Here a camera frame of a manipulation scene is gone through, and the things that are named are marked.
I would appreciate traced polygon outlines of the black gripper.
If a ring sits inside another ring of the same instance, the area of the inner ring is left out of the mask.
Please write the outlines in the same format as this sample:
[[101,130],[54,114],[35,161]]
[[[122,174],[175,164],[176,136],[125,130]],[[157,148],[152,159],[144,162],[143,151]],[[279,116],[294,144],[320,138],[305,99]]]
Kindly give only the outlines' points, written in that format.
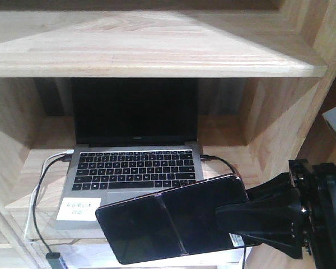
[[290,174],[281,173],[246,193],[249,201],[277,197],[291,189],[292,179],[302,207],[267,201],[221,206],[216,208],[217,226],[301,259],[304,216],[304,247],[316,268],[336,268],[336,165],[299,159],[290,160],[289,169]]

